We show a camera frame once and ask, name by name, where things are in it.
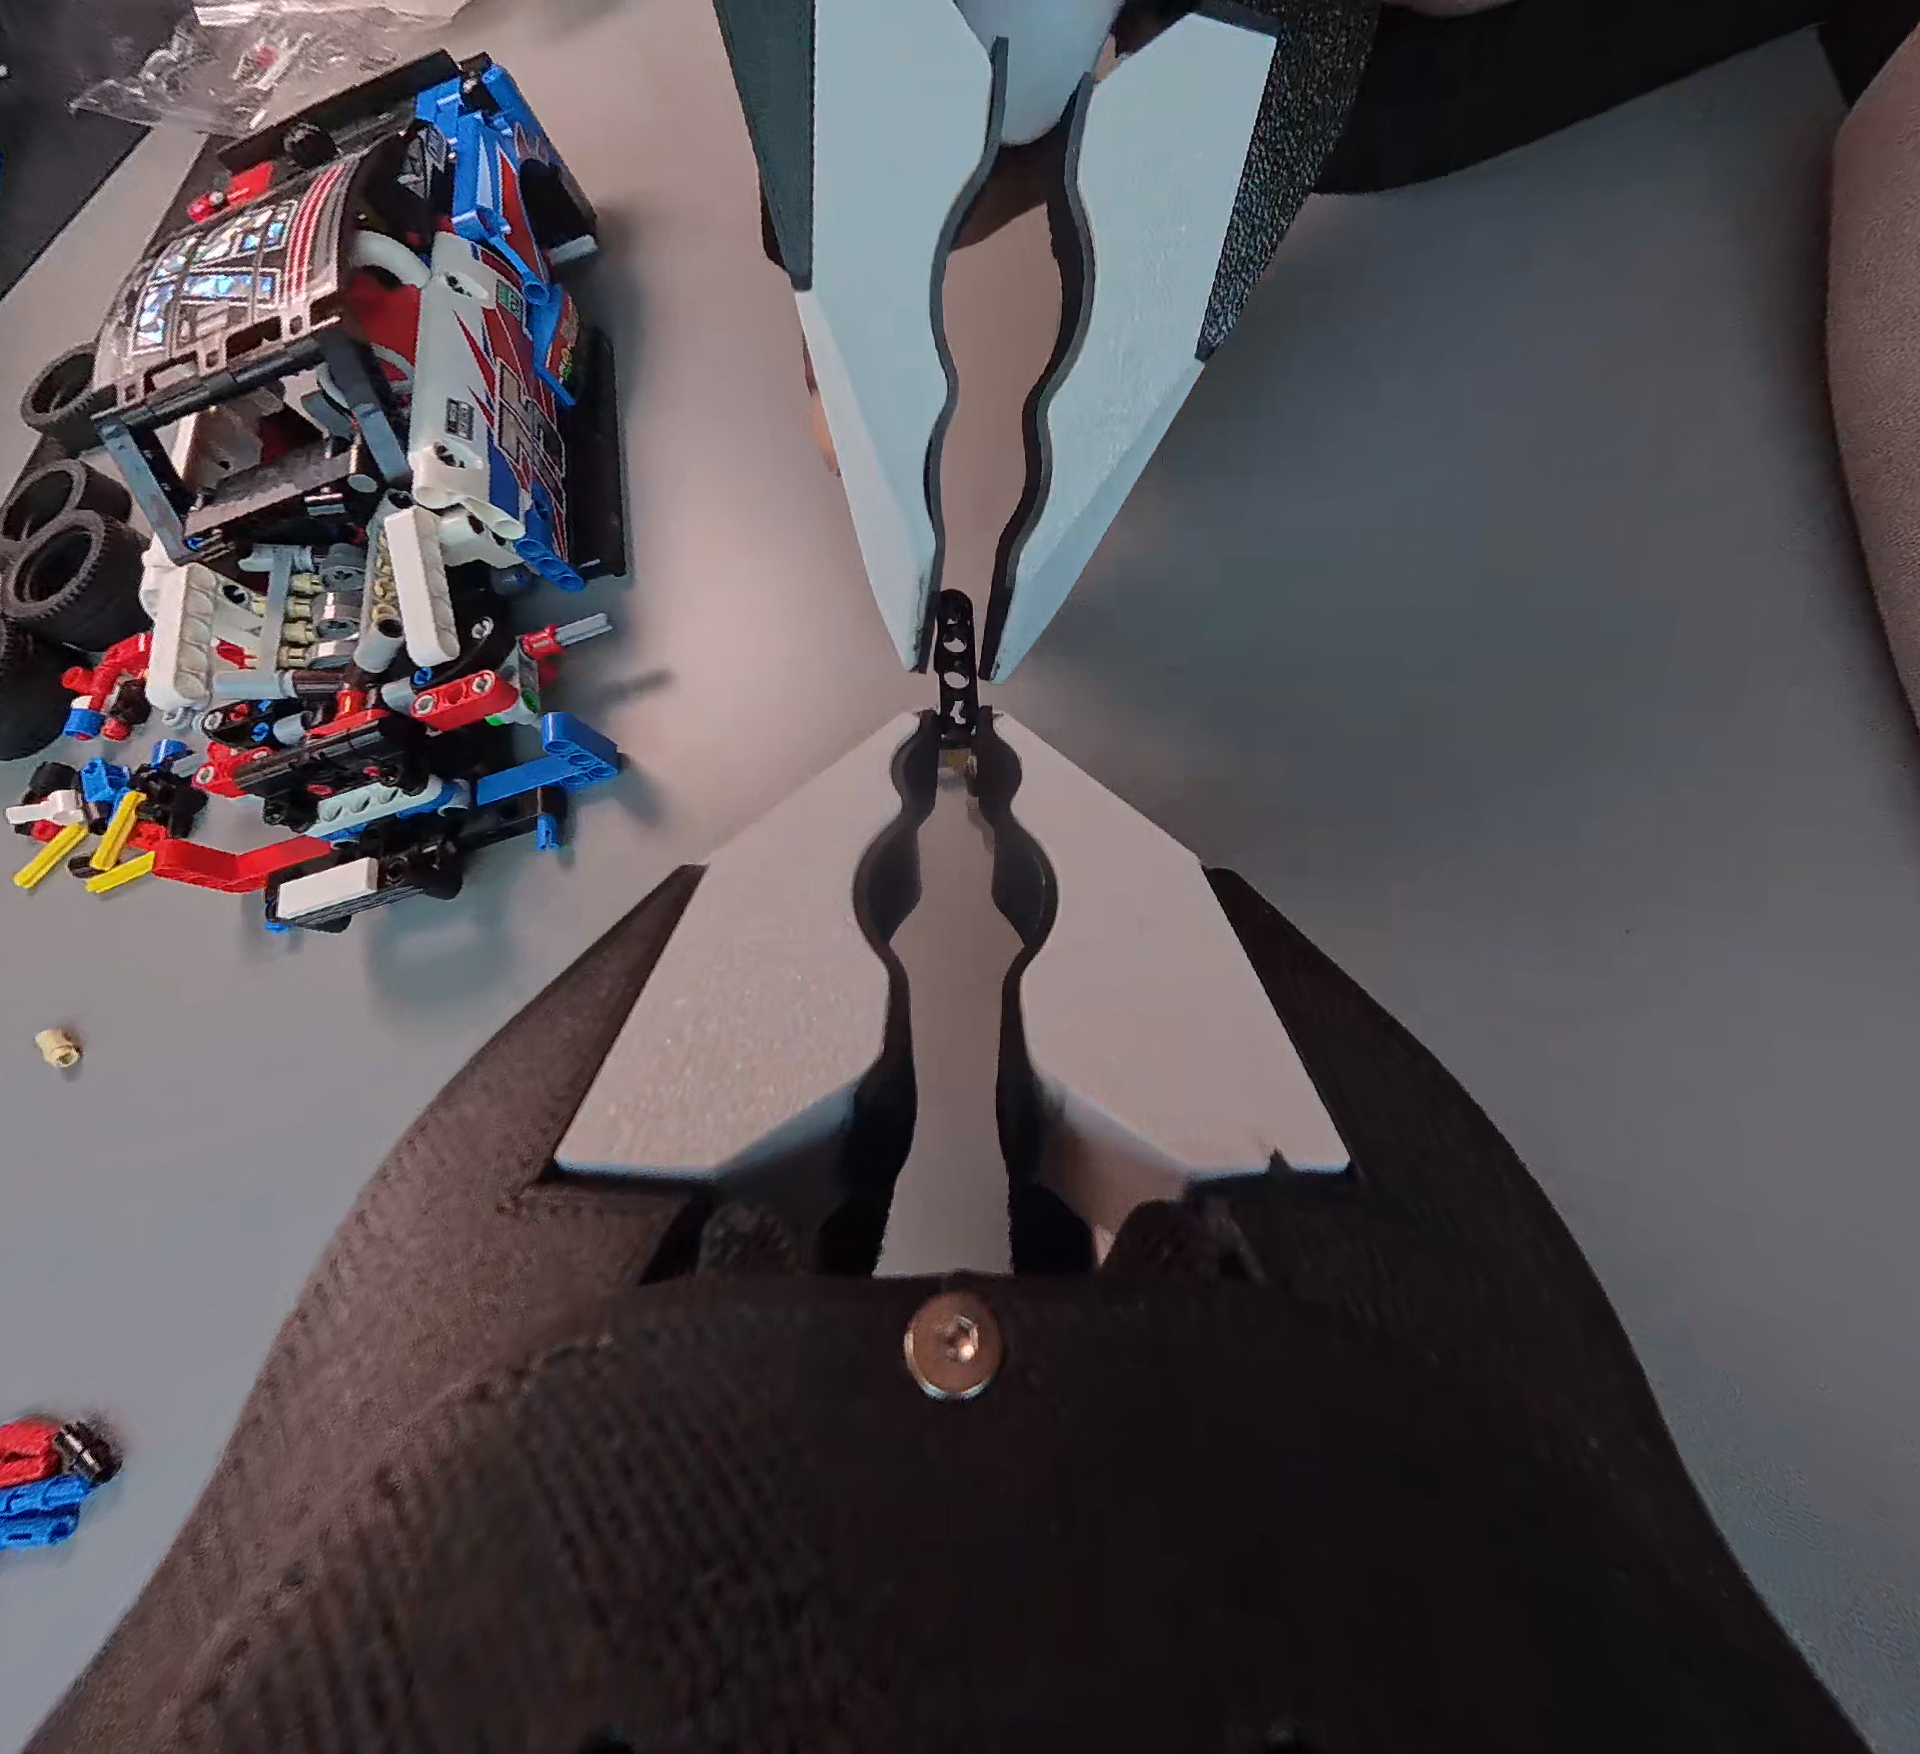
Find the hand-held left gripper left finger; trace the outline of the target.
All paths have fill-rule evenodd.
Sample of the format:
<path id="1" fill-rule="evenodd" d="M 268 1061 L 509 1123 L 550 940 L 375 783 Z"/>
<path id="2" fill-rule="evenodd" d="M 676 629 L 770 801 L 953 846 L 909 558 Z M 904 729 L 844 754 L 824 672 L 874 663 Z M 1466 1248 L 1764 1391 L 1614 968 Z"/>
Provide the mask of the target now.
<path id="1" fill-rule="evenodd" d="M 898 716 L 708 858 L 559 1167 L 718 1183 L 840 1136 L 891 998 L 854 871 L 899 820 L 914 729 Z"/>

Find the heap of assorted loose bricks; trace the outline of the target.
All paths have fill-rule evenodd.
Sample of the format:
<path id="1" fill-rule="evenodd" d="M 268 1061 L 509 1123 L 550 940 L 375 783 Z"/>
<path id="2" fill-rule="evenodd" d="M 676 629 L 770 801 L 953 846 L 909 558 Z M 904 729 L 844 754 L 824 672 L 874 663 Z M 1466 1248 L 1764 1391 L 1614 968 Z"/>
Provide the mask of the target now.
<path id="1" fill-rule="evenodd" d="M 206 791 L 194 783 L 186 716 L 164 712 L 164 735 L 139 762 L 110 757 L 152 722 L 147 666 L 153 633 L 107 646 L 60 676 L 50 729 L 55 747 L 79 754 L 33 767 L 25 796 L 6 813 L 6 828 L 33 854 L 11 874 L 16 893 L 33 893 L 66 871 L 86 893 L 105 895 L 157 866 L 157 848 L 186 840 L 199 823 Z"/>

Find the grey desk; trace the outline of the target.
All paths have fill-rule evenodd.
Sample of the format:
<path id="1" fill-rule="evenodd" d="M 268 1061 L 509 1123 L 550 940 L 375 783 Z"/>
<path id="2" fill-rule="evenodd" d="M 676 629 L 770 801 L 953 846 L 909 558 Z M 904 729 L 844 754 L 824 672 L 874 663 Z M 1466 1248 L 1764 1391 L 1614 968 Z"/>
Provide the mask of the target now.
<path id="1" fill-rule="evenodd" d="M 481 0 L 609 232 L 634 569 L 566 854 L 271 938 L 3 893 L 3 1412 L 127 1445 L 3 1559 L 3 1748 L 199 1499 L 361 1183 L 683 861 L 916 702 L 808 437 L 708 0 Z M 1821 386 L 1811 40 L 1310 202 L 998 698 L 1230 866 L 1500 1125 L 1741 1563 L 1918 1748 L 1918 753 Z M 55 1071 L 60 1026 L 83 1063 Z"/>

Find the black brick beam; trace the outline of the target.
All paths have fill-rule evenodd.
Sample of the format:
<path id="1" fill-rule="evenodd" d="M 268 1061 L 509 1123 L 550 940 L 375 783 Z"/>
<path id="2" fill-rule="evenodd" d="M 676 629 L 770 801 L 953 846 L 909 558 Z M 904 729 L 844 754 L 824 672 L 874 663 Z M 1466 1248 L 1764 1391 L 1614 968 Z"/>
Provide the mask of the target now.
<path id="1" fill-rule="evenodd" d="M 929 666 L 936 688 L 942 749 L 968 749 L 981 726 L 973 608 L 962 591 L 941 591 Z"/>

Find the pile of blue red pins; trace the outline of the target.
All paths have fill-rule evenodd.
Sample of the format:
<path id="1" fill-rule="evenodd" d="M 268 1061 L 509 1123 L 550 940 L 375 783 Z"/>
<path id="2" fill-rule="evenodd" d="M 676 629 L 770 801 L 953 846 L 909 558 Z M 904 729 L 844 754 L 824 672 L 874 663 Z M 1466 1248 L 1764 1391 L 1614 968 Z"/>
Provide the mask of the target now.
<path id="1" fill-rule="evenodd" d="M 123 1449 L 99 1422 L 21 1416 L 3 1425 L 3 1553 L 68 1542 L 79 1509 L 119 1476 Z"/>

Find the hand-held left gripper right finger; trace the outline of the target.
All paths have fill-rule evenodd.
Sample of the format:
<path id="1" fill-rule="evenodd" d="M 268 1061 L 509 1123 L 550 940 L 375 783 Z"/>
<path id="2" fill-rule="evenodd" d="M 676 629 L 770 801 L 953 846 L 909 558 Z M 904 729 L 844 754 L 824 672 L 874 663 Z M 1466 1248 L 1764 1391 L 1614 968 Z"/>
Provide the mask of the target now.
<path id="1" fill-rule="evenodd" d="M 1191 1192 L 1349 1164 L 1310 1073 L 1188 846 L 1010 716 L 993 846 L 1036 874 L 1016 927 L 1016 1031 L 1049 1192 Z"/>

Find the person's right hand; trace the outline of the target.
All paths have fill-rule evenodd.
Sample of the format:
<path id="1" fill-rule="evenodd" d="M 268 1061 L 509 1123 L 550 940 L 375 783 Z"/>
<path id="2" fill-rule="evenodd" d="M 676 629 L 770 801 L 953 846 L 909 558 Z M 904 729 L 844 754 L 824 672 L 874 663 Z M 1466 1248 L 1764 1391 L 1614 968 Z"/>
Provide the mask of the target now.
<path id="1" fill-rule="evenodd" d="M 1049 222 L 1062 155 L 1066 125 L 1006 149 L 945 263 L 945 342 L 956 374 L 941 463 L 945 588 L 973 601 L 992 591 L 998 542 L 1019 505 L 1023 411 L 1062 322 Z"/>

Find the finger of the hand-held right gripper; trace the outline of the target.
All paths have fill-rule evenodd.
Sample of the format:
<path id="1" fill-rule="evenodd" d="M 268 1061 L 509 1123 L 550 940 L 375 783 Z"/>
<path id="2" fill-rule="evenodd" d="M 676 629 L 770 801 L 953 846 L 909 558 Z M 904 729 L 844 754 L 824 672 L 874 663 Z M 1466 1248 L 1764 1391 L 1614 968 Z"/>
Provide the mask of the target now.
<path id="1" fill-rule="evenodd" d="M 1066 320 L 1029 404 L 1029 491 L 998 557 L 981 670 L 1053 622 L 1201 374 L 1201 327 L 1275 38 L 1186 16 L 1106 78 L 1066 138 Z"/>
<path id="2" fill-rule="evenodd" d="M 941 450 L 956 376 L 942 279 L 993 164 L 1002 47 L 953 0 L 815 0 L 808 366 L 887 635 L 909 670 L 942 567 Z"/>

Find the toy brick race car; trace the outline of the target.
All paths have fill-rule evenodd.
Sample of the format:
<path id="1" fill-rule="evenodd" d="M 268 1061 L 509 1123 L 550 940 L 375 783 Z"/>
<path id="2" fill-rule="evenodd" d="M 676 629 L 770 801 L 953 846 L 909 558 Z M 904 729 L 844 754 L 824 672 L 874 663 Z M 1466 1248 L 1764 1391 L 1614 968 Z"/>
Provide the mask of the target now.
<path id="1" fill-rule="evenodd" d="M 144 705 L 266 848 L 139 848 L 274 932 L 459 897 L 563 840 L 617 747 L 550 707 L 607 616 L 522 591 L 626 574 L 614 369 L 563 270 L 597 222 L 516 81 L 445 53 L 220 157 L 107 302 L 79 437 L 152 531 Z"/>

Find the person's beige hoodie torso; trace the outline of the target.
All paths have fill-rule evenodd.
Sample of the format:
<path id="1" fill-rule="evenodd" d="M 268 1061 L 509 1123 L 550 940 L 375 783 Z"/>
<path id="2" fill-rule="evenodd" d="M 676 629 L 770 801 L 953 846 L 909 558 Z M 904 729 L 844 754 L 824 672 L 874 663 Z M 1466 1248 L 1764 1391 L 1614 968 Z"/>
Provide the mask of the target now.
<path id="1" fill-rule="evenodd" d="M 1918 38 L 1834 144 L 1827 374 L 1862 567 L 1918 712 Z"/>

